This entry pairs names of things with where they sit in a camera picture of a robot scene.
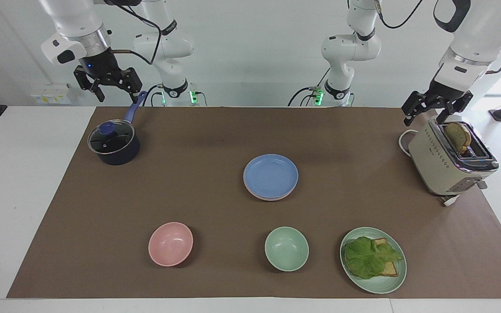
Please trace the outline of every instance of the white table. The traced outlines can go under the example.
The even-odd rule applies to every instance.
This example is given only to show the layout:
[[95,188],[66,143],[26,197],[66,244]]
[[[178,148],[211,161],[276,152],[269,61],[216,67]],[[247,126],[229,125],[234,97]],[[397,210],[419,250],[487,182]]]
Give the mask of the white table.
[[[94,107],[9,107],[0,117],[0,312],[501,310],[501,300],[493,299],[5,299],[93,112]],[[501,163],[501,123],[484,112],[463,115],[481,132]],[[501,168],[487,182],[489,189],[484,194],[501,222]]]

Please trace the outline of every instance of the green lettuce leaf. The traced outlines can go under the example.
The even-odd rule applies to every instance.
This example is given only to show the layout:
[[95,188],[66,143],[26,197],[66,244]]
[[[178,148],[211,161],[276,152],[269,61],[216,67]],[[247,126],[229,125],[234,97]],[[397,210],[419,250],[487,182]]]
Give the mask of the green lettuce leaf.
[[376,245],[374,240],[360,236],[344,248],[344,259],[349,271],[362,279],[380,275],[386,262],[401,260],[401,255],[389,244]]

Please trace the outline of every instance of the toaster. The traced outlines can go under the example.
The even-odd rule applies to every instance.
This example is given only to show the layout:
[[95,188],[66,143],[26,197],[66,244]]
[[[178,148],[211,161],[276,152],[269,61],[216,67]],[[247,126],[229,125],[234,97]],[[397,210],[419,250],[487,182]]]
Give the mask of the toaster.
[[440,196],[462,194],[473,186],[485,189],[484,179],[499,167],[473,126],[457,122],[471,133],[471,145],[463,154],[459,154],[444,132],[448,124],[438,124],[436,117],[431,117],[409,143],[409,153],[424,183],[430,192]]

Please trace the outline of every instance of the blue object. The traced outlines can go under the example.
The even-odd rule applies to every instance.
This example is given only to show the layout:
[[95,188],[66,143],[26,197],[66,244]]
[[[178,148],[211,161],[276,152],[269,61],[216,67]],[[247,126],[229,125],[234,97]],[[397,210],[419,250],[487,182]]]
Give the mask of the blue object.
[[297,167],[279,154],[265,154],[254,158],[243,172],[247,188],[257,196],[276,199],[290,193],[299,180]]
[[129,109],[127,109],[127,113],[125,113],[125,117],[123,118],[125,121],[129,123],[133,123],[133,119],[135,118],[135,112],[137,112],[137,108],[147,97],[148,93],[146,91],[141,91],[138,95],[137,103],[131,104]]
[[111,121],[102,123],[98,127],[98,132],[104,136],[111,135],[115,131],[115,124]]

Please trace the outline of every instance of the bread slice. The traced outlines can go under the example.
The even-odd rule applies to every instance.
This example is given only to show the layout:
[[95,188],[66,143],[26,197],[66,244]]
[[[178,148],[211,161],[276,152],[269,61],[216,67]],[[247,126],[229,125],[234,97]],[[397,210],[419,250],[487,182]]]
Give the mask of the bread slice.
[[[383,243],[388,243],[388,240],[386,238],[374,239],[374,244],[376,244],[376,246]],[[380,276],[397,277],[397,269],[395,268],[394,262],[386,262]]]
[[450,122],[444,128],[444,132],[448,135],[451,144],[459,154],[464,154],[467,147],[471,145],[471,133],[465,125],[457,122]]

